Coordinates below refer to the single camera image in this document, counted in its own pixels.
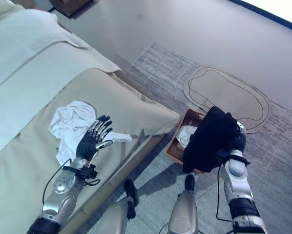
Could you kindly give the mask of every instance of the robot leg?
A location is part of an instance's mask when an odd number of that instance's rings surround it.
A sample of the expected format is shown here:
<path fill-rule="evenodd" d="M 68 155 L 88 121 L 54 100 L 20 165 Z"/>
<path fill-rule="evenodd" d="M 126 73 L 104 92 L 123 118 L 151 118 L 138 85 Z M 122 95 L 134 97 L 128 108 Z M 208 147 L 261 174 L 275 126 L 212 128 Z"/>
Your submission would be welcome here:
<path fill-rule="evenodd" d="M 124 199 L 112 204 L 105 211 L 97 228 L 97 234 L 124 234 L 128 219 L 136 216 L 135 207 L 139 203 L 137 189 L 132 180 L 125 182 Z"/>
<path fill-rule="evenodd" d="M 185 179 L 185 190 L 179 194 L 172 210 L 168 226 L 168 234 L 198 233 L 198 217 L 194 184 L 194 176 L 187 175 Z"/>
<path fill-rule="evenodd" d="M 126 197 L 112 204 L 105 211 L 96 231 L 97 234 L 124 234 L 127 222 L 128 202 L 133 202 L 132 197 Z"/>

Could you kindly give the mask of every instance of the white cloth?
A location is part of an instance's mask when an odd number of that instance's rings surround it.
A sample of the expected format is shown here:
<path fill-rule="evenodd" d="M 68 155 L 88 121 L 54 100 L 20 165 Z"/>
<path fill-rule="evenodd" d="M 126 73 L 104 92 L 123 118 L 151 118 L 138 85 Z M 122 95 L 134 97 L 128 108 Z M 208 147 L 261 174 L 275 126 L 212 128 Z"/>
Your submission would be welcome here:
<path fill-rule="evenodd" d="M 180 142 L 183 148 L 186 148 L 189 143 L 189 138 L 195 133 L 197 127 L 184 125 L 180 128 L 179 134 L 177 135 L 177 140 Z"/>
<path fill-rule="evenodd" d="M 76 158 L 77 146 L 95 119 L 94 108 L 82 101 L 73 101 L 67 106 L 57 108 L 48 130 L 61 139 L 56 155 L 61 165 L 68 159 Z M 104 140 L 130 142 L 133 139 L 130 134 L 110 132 Z"/>

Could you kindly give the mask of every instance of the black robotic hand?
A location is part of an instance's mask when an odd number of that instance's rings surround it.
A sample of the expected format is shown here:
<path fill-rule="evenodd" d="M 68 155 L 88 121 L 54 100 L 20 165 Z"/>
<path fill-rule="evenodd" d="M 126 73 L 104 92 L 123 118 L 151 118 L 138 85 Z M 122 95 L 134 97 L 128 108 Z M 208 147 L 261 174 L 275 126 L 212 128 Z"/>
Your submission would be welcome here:
<path fill-rule="evenodd" d="M 77 157 L 90 161 L 97 151 L 113 143 L 112 140 L 103 141 L 112 131 L 112 128 L 108 128 L 112 124 L 109 120 L 109 116 L 103 115 L 93 122 L 78 144 Z"/>

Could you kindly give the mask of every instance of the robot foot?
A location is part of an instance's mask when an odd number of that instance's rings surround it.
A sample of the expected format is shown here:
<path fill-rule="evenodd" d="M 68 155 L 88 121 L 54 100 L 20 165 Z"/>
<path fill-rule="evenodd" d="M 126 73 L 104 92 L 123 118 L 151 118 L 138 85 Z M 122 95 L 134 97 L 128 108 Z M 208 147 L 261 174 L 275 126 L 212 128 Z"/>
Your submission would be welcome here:
<path fill-rule="evenodd" d="M 140 198 L 137 194 L 137 189 L 135 188 L 133 181 L 130 179 L 127 179 L 125 181 L 125 193 L 126 196 L 131 196 L 133 198 L 134 207 L 136 207 L 138 203 L 140 203 Z"/>
<path fill-rule="evenodd" d="M 187 175 L 185 179 L 185 190 L 195 190 L 195 177 L 193 175 Z"/>
<path fill-rule="evenodd" d="M 137 189 L 134 186 L 132 180 L 128 179 L 125 181 L 125 193 L 126 196 L 130 196 L 133 198 L 133 201 L 128 201 L 128 211 L 127 211 L 127 218 L 132 219 L 136 216 L 135 207 L 140 202 L 139 196 L 137 194 Z"/>

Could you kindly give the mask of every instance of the gray carpet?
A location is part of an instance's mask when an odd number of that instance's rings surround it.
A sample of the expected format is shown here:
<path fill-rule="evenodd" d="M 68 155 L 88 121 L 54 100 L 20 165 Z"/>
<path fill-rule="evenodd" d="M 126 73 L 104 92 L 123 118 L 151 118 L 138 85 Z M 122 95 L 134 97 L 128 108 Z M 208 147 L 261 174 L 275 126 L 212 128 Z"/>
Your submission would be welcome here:
<path fill-rule="evenodd" d="M 199 66 L 154 43 L 126 74 L 147 88 L 151 98 L 182 115 L 187 107 L 197 109 L 183 94 L 183 83 Z M 141 197 L 137 217 L 128 222 L 126 234 L 156 234 L 169 220 L 185 179 L 181 166 L 165 155 L 172 135 L 168 134 L 129 176 L 135 180 Z M 271 117 L 263 129 L 248 135 L 245 157 L 251 162 L 248 181 L 269 233 L 292 234 L 292 112 L 272 103 Z M 215 217 L 216 173 L 215 169 L 198 179 L 199 229 L 206 234 L 224 234 L 231 230 L 230 223 Z M 230 218 L 222 180 L 220 188 L 219 215 Z M 123 191 L 119 187 L 77 233 L 94 234 L 106 208 L 123 197 Z"/>

